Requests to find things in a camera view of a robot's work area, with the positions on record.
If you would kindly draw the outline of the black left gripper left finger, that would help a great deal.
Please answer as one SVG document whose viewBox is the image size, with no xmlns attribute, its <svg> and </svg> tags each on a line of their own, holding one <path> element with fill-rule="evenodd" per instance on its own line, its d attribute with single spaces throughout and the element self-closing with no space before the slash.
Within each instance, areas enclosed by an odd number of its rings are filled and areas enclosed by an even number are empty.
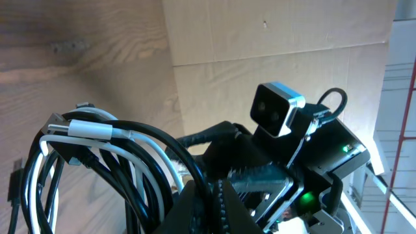
<svg viewBox="0 0 416 234">
<path fill-rule="evenodd" d="M 195 182 L 189 181 L 155 234 L 204 233 L 208 233 L 204 202 Z"/>
</svg>

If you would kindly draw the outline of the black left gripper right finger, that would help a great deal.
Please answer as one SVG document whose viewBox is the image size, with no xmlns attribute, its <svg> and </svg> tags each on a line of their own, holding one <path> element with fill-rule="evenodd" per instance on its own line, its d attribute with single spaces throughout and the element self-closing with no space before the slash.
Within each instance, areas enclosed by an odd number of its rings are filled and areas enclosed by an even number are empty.
<svg viewBox="0 0 416 234">
<path fill-rule="evenodd" d="M 228 180 L 214 184 L 213 233 L 263 234 Z"/>
</svg>

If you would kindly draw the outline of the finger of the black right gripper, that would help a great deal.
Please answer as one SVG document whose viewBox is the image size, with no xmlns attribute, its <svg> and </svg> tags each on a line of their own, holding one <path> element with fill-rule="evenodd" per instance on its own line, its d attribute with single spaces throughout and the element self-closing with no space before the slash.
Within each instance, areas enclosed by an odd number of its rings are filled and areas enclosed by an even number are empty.
<svg viewBox="0 0 416 234">
<path fill-rule="evenodd" d="M 240 169 L 250 167 L 250 132 L 239 123 L 220 122 L 177 141 L 185 148 L 208 144 L 199 155 L 192 155 L 201 169 Z"/>
</svg>

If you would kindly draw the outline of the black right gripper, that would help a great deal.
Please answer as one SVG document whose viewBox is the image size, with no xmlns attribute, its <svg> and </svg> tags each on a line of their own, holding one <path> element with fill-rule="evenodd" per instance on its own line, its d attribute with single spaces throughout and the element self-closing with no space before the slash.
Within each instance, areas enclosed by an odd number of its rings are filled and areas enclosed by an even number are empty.
<svg viewBox="0 0 416 234">
<path fill-rule="evenodd" d="M 261 147 L 294 175 L 272 163 L 229 172 L 228 180 L 259 227 L 274 227 L 286 209 L 311 228 L 350 225 L 348 218 L 337 216 L 342 180 L 370 155 L 338 120 L 344 107 L 340 104 L 331 112 L 321 103 L 308 103 L 294 113 L 291 132 L 278 138 L 258 126 L 255 137 Z"/>
</svg>

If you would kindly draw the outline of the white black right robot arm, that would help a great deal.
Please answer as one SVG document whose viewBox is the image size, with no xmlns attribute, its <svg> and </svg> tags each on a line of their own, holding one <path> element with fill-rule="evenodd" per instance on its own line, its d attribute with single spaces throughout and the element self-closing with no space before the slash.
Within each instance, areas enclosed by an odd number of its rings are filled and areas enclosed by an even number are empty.
<svg viewBox="0 0 416 234">
<path fill-rule="evenodd" d="M 301 218 L 313 233 L 342 233 L 338 216 L 343 179 L 369 161 L 359 139 L 321 104 L 294 114 L 291 132 L 274 138 L 257 128 L 218 123 L 179 138 L 190 148 L 207 144 L 196 162 L 214 185 L 229 182 L 240 203 L 265 232 Z"/>
</svg>

